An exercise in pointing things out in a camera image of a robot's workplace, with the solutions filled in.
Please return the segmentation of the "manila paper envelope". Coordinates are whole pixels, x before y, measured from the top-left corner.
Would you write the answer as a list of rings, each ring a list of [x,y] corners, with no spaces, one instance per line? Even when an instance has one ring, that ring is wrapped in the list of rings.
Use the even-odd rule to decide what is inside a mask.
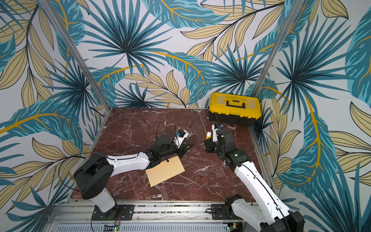
[[[164,160],[159,165],[147,169],[146,174],[150,187],[154,187],[170,178],[173,178],[185,171],[178,156],[172,157],[169,161]]]

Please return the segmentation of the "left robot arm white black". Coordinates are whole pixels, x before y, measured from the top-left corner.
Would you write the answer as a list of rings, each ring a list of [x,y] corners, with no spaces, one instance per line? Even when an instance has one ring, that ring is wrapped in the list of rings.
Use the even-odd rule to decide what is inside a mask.
[[[148,150],[133,155],[92,154],[73,174],[81,196],[84,200],[91,200],[100,212],[116,215],[118,204],[106,188],[109,179],[121,173],[154,168],[174,155],[182,158],[193,146],[186,141],[188,135],[186,130],[176,132],[175,138],[164,134]]]

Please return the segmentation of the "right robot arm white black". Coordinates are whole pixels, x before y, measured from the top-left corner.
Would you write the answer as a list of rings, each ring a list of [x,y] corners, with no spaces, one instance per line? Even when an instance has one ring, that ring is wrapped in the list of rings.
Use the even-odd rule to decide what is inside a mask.
[[[304,217],[292,211],[269,187],[243,149],[238,149],[230,129],[213,124],[207,133],[205,151],[215,153],[244,183],[259,209],[235,195],[226,200],[229,210],[257,232],[302,232]]]

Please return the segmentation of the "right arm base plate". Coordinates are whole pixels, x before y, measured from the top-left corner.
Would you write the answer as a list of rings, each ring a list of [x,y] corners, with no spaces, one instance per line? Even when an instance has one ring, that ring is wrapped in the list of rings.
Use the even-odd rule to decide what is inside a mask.
[[[212,204],[206,209],[206,213],[211,214],[213,220],[243,220],[233,213],[230,206],[225,204]]]

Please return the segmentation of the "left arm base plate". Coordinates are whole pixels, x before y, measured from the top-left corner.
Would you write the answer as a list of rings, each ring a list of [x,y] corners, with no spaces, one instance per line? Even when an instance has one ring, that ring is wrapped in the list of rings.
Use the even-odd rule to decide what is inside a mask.
[[[98,206],[95,206],[93,221],[130,221],[132,220],[134,205],[115,205],[112,209],[103,213]]]

